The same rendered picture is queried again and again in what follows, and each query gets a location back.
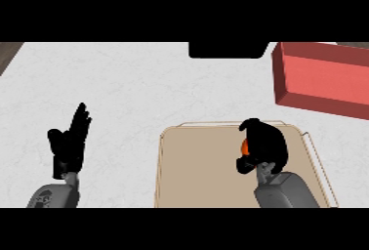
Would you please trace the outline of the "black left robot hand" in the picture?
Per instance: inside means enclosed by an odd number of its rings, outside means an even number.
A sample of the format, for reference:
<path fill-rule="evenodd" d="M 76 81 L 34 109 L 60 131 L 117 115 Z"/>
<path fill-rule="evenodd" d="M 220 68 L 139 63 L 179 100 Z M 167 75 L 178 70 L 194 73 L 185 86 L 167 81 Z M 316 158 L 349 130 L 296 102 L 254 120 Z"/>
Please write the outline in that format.
<path fill-rule="evenodd" d="M 80 103 L 70 129 L 65 132 L 58 129 L 48 131 L 48 140 L 54 153 L 55 180 L 63 180 L 70 172 L 79 173 L 83 169 L 86 140 L 92 121 L 88 106 Z"/>

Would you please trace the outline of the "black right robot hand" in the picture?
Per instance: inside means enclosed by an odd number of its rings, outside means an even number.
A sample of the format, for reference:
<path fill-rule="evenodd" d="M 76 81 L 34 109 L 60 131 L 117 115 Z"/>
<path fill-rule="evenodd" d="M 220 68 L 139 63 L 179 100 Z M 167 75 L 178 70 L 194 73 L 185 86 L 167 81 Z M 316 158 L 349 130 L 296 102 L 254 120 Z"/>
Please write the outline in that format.
<path fill-rule="evenodd" d="M 237 170 L 249 174 L 263 162 L 275 163 L 272 171 L 278 174 L 288 161 L 288 148 L 282 131 L 274 125 L 265 123 L 259 118 L 247 119 L 240 125 L 240 131 L 246 132 L 249 139 L 249 155 L 237 159 Z"/>

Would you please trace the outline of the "beige tray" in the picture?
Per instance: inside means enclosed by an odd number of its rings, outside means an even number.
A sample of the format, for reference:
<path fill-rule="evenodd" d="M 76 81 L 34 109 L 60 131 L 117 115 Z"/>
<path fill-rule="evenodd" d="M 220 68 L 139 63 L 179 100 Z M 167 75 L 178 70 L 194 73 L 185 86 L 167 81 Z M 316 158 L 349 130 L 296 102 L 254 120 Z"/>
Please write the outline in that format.
<path fill-rule="evenodd" d="M 324 208 L 339 199 L 311 134 L 280 120 L 288 147 L 284 170 L 303 178 Z M 257 174 L 237 171 L 246 132 L 237 121 L 185 122 L 160 136 L 154 206 L 256 208 Z"/>

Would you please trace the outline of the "red cardboard box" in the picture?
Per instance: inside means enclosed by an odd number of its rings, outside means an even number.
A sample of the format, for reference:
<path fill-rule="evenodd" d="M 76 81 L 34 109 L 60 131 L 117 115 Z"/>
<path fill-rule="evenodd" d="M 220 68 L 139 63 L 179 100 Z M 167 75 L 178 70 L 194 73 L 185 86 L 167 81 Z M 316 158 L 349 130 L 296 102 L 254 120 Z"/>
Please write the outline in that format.
<path fill-rule="evenodd" d="M 369 120 L 369 49 L 280 42 L 272 58 L 277 104 Z"/>

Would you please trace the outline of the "black appliance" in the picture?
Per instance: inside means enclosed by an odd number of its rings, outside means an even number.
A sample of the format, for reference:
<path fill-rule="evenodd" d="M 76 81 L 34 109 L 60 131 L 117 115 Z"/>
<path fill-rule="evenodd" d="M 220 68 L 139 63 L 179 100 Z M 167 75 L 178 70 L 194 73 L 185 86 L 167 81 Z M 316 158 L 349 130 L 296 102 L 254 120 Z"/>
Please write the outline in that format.
<path fill-rule="evenodd" d="M 191 42 L 192 59 L 259 59 L 268 50 L 269 42 Z"/>

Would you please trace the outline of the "brown wooden strip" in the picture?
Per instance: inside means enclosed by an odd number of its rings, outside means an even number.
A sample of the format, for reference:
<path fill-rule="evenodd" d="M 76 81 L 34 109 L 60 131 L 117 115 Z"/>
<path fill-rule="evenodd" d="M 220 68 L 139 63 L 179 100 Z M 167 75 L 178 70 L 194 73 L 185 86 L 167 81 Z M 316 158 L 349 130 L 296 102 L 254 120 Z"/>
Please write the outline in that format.
<path fill-rule="evenodd" d="M 0 75 L 3 74 L 23 46 L 24 42 L 0 42 Z"/>

